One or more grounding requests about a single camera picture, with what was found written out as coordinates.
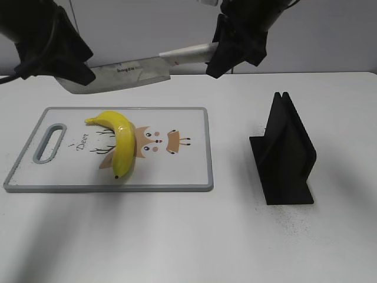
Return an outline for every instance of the cartoon deer print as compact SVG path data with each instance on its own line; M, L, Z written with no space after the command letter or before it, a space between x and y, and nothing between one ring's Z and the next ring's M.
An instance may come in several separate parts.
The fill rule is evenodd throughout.
M155 131L154 133L151 133L147 131L150 126L146 127L140 127L140 128L135 128L135 139L136 139L136 148L135 148L135 157L139 158L145 158L144 152L152 151L152 152L157 152L158 151L158 146L161 144L163 141L161 139L158 139L160 137L160 132ZM114 132L110 129L106 129L103 131L98 132L100 135L102 134L110 134L111 137L115 136ZM180 138L180 133L179 131L172 130L167 134L168 138L168 143L166 147L166 151L171 153L171 154L176 154L179 151L179 147L182 146L189 146L191 145L190 143L183 143L182 141L184 140L191 140L191 138ZM96 152L97 154L107 154L108 155L105 157L104 161L100 165L100 169L103 168L109 168L111 167L112 160L113 160L113 154L112 150L115 148L115 146L107 146L105 149L94 149L91 150L91 152Z

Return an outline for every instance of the cutting board handle hole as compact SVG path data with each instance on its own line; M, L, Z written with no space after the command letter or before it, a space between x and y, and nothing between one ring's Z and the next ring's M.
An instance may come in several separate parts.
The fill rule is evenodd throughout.
M38 164L51 161L58 151L66 130L67 127L64 124L49 126L34 153L33 161Z

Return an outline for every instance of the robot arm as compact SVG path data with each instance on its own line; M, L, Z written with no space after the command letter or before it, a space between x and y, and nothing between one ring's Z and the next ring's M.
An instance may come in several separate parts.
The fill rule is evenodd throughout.
M84 64L93 53L53 0L1 0L0 33L15 43L21 60L15 75L0 79L0 84L31 75L53 75L83 85L95 79Z
M219 42L206 73L219 78L246 61L258 66L267 56L269 28L300 0L223 0L213 42Z
M300 0L223 0L213 42L218 42L206 73L219 78L247 61L255 66L267 55L272 24ZM87 85L95 79L84 64L93 53L53 0L0 0L0 33L15 43L20 65L0 84L19 77L52 75Z

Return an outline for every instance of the white wall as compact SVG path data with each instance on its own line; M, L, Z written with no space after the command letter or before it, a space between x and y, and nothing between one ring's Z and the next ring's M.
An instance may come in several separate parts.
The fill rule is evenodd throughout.
M196 0L71 1L79 32L95 54L90 66L210 42L220 12ZM56 2L72 18L69 0ZM271 28L261 65L241 64L234 72L376 71L376 13L375 0L302 0ZM0 73L8 73L18 63L15 48L0 37L0 50ZM206 65L175 68L204 73Z

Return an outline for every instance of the knife handle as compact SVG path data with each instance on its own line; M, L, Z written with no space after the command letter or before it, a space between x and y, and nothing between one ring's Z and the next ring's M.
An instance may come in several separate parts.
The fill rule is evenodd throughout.
M177 50L162 52L159 56L167 61L171 66L189 63L207 63L211 61L216 51L218 42L205 43Z

